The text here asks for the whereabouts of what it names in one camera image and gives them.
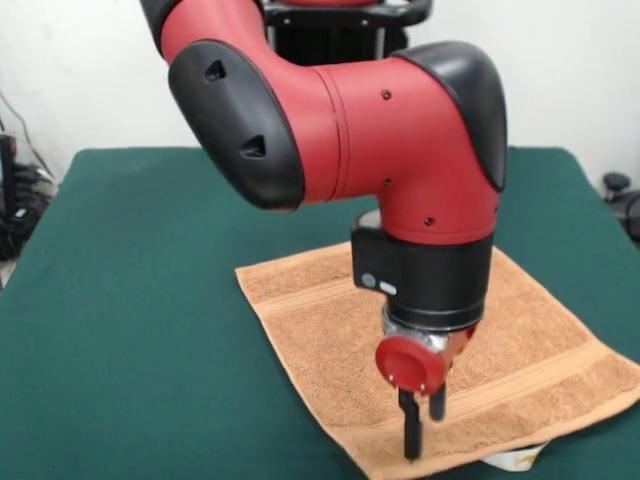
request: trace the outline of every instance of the red robot arm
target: red robot arm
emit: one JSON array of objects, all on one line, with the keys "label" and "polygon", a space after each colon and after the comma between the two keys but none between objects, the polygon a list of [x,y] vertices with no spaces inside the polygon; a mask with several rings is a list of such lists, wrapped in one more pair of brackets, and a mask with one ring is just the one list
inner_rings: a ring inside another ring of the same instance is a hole
[{"label": "red robot arm", "polygon": [[414,427],[414,392],[440,419],[446,373],[484,310],[505,183],[506,108],[491,60],[441,42],[303,67],[270,47],[260,0],[142,5],[186,121],[247,201],[291,211],[377,198],[379,210],[352,226],[354,281],[387,296],[376,362]]}]

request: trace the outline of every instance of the green table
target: green table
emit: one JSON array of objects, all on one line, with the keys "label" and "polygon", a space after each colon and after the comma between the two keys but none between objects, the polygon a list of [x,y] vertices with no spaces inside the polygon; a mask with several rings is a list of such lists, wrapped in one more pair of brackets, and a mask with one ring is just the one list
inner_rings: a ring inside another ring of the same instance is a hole
[{"label": "green table", "polygon": [[[346,241],[373,205],[265,213],[197,149],[79,154],[0,297],[0,479],[362,478],[233,269]],[[569,153],[511,150],[497,244],[640,361],[640,256]],[[635,408],[519,478],[635,478],[638,452]],[[437,478],[512,475],[478,463]]]}]

